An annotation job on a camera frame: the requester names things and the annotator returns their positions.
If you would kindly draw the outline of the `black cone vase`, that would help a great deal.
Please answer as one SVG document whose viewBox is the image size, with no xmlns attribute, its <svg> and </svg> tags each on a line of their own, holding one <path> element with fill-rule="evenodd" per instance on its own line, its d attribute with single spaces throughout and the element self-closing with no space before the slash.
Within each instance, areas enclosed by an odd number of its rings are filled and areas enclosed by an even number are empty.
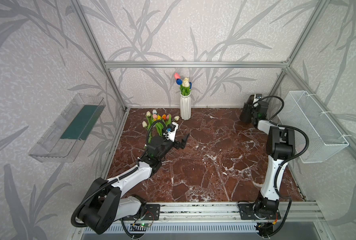
<svg viewBox="0 0 356 240">
<path fill-rule="evenodd" d="M 253 96 L 254 96 L 254 95 L 250 95 L 249 98 L 248 98 L 248 100 L 249 100 L 249 99 L 252 100 L 252 99 L 253 99 Z M 251 116 L 249 116 L 249 115 L 247 114 L 247 112 L 246 112 L 246 107 L 247 107 L 246 102 L 245 102 L 244 105 L 243 105 L 243 110 L 242 110 L 242 112 L 241 112 L 241 114 L 240 114 L 239 119 L 240 119 L 243 123 L 249 124 L 249 123 L 252 123 L 252 122 L 253 122 L 253 114 L 252 114 Z"/>
</svg>

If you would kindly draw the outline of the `white ribbed vase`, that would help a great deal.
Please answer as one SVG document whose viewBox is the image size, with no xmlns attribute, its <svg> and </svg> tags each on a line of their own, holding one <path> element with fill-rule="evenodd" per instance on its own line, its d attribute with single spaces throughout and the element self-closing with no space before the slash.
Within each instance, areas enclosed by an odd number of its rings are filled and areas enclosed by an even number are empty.
<svg viewBox="0 0 356 240">
<path fill-rule="evenodd" d="M 191 98 L 190 95 L 180 96 L 180 117 L 183 120 L 189 120 L 191 118 Z"/>
</svg>

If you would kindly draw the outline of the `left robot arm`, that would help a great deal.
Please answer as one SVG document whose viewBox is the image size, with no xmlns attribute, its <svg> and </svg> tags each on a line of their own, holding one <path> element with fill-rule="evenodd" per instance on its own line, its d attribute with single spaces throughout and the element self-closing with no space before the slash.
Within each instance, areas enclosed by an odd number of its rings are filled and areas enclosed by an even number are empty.
<svg viewBox="0 0 356 240">
<path fill-rule="evenodd" d="M 184 149 L 188 138 L 189 135 L 186 135 L 181 141 L 177 141 L 154 137 L 130 170 L 108 180 L 94 180 L 84 199 L 72 213 L 72 226 L 89 227 L 101 235 L 117 220 L 144 214 L 144 199 L 135 196 L 125 198 L 124 195 L 142 181 L 151 178 L 172 148 Z"/>
</svg>

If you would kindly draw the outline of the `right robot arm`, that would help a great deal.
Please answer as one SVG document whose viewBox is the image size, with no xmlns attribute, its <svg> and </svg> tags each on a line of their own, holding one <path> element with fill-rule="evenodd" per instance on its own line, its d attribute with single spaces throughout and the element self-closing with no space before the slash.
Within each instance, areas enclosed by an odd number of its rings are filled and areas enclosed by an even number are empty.
<svg viewBox="0 0 356 240">
<path fill-rule="evenodd" d="M 249 96 L 240 116 L 241 121 L 252 123 L 256 129 L 267 134 L 265 149 L 268 168 L 263 186 L 252 207 L 258 219 L 266 219 L 277 213 L 279 200 L 285 198 L 280 194 L 280 186 L 288 162 L 300 157 L 309 147 L 309 137 L 304 131 L 274 123 L 272 118 L 267 118 L 269 103 L 265 100 L 269 98 L 281 102 L 281 107 L 274 116 L 278 115 L 284 108 L 282 98 L 255 94 Z"/>
</svg>

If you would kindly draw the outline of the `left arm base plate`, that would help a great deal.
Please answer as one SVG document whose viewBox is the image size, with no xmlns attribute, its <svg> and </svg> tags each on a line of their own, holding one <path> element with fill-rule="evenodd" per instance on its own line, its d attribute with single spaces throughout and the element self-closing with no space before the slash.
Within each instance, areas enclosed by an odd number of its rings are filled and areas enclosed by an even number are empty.
<svg viewBox="0 0 356 240">
<path fill-rule="evenodd" d="M 156 221 L 159 220 L 161 213 L 161 205 L 145 204 L 141 205 L 138 212 L 133 216 L 137 220 Z"/>
</svg>

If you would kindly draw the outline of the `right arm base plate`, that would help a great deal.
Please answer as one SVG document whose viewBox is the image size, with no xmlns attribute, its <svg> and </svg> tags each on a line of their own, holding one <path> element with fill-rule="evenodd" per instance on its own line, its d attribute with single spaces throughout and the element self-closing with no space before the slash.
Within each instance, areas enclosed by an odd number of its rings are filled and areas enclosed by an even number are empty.
<svg viewBox="0 0 356 240">
<path fill-rule="evenodd" d="M 269 201 L 268 203 L 248 203 L 238 202 L 241 220 L 274 221 L 281 220 L 281 214 L 278 210 L 279 203 Z"/>
</svg>

